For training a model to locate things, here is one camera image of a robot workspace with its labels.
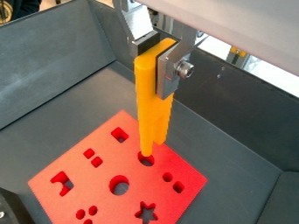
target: yellow sticker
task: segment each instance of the yellow sticker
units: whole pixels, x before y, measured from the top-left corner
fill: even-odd
[[[240,57],[246,57],[248,53],[245,51],[241,51],[236,46],[232,47],[230,51],[236,54],[238,54]]]
[[[11,21],[13,15],[13,5],[7,1],[0,1],[0,25]]]

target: circular hole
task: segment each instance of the circular hole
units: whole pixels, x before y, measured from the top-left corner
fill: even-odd
[[[178,192],[182,193],[185,189],[185,185],[181,181],[177,181],[173,185],[173,189]]]
[[[110,180],[109,188],[115,195],[123,195],[129,190],[129,179],[118,175]]]
[[[155,157],[154,156],[150,156],[150,157],[143,156],[142,151],[139,151],[139,153],[138,153],[138,159],[139,159],[139,162],[145,166],[153,166],[155,164]]]
[[[163,175],[163,180],[165,180],[165,182],[171,182],[174,180],[174,175],[170,172],[167,172]]]
[[[79,220],[82,220],[85,218],[85,216],[86,216],[86,211],[83,209],[81,209],[77,213],[77,218]]]
[[[95,215],[98,213],[99,209],[97,206],[93,206],[90,209],[89,209],[89,214],[90,215]]]
[[[83,224],[93,224],[93,220],[86,220]]]

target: square hole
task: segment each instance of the square hole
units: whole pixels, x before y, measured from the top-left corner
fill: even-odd
[[[118,127],[115,130],[111,132],[113,137],[123,143],[129,139],[129,134]]]
[[[85,152],[83,152],[83,155],[87,159],[91,159],[94,157],[94,155],[97,154],[97,152],[93,150],[93,149],[87,149]]]
[[[103,164],[103,160],[101,157],[95,157],[93,160],[91,160],[91,163],[93,165],[95,166],[95,168],[99,168],[99,166]]]

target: white panel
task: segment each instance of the white panel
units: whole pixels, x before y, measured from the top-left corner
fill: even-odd
[[[299,76],[298,0],[138,0]]]

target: star-shaped hole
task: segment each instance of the star-shaped hole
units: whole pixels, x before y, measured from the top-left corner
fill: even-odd
[[[158,221],[158,216],[155,214],[155,203],[150,206],[142,201],[141,211],[135,213],[135,217],[143,220],[143,224],[149,224],[150,221]]]

